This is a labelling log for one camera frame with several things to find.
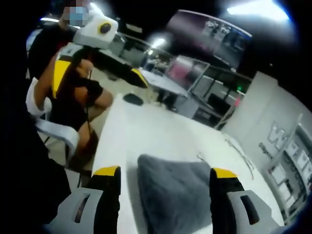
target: black ceiling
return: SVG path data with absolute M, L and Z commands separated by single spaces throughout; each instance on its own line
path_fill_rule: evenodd
M 228 7 L 249 0 L 97 1 L 104 14 L 120 18 L 119 30 L 121 32 L 146 40 L 150 35 L 161 32 L 178 9 L 220 17 L 226 13 Z M 239 16 L 228 18 L 228 21 L 253 35 L 253 42 L 246 51 L 238 71 L 250 77 L 253 77 L 256 71 L 271 75 L 278 79 L 282 87 L 312 109 L 312 101 L 310 101 L 312 98 L 306 97 L 311 86 L 309 74 L 309 61 L 311 60 L 309 22 L 311 18 L 308 18 L 308 0 L 278 0 L 276 2 L 291 18 L 293 34 L 281 34 L 279 26 L 269 20 L 248 21 Z M 142 33 L 127 29 L 126 23 L 142 28 Z

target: white chair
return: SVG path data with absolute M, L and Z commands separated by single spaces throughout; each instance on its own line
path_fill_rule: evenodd
M 48 137 L 53 137 L 57 140 L 63 141 L 69 147 L 70 150 L 65 163 L 65 167 L 68 168 L 68 164 L 75 154 L 79 141 L 78 132 L 72 127 L 52 123 L 48 120 L 40 118 L 37 119 L 36 128 L 39 132 L 47 135 Z
M 69 152 L 65 163 L 65 167 L 68 168 L 68 164 L 76 151 L 76 147 L 79 141 L 79 134 L 72 127 L 52 123 L 49 121 L 49 116 L 52 110 L 52 103 L 50 99 L 45 99 L 43 108 L 44 111 L 41 111 L 37 108 L 37 106 L 34 104 L 34 88 L 37 82 L 38 80 L 33 78 L 28 89 L 26 96 L 27 110 L 33 117 L 36 118 L 37 130 L 48 136 L 48 138 L 44 141 L 44 144 L 50 137 L 53 137 L 57 140 L 63 141 L 69 147 Z M 40 116 L 43 114 L 45 114 L 45 120 L 40 118 Z

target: office chair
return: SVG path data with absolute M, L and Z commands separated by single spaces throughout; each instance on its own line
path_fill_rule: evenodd
M 38 132 L 47 135 L 48 136 L 47 139 L 53 137 L 57 140 L 63 141 L 69 147 L 69 154 L 68 157 L 66 157 L 65 163 L 65 168 L 68 168 L 68 164 L 75 154 L 77 144 L 79 141 L 78 132 L 72 127 L 52 123 L 48 120 L 44 120 L 41 118 L 37 119 L 36 128 Z

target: black computer mouse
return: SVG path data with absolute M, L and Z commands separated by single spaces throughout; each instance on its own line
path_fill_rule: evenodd
M 135 94 L 126 94 L 125 96 L 123 96 L 123 99 L 126 102 L 134 104 L 134 105 L 138 105 L 138 106 L 143 105 L 142 98 L 140 98 L 139 96 L 137 96 Z

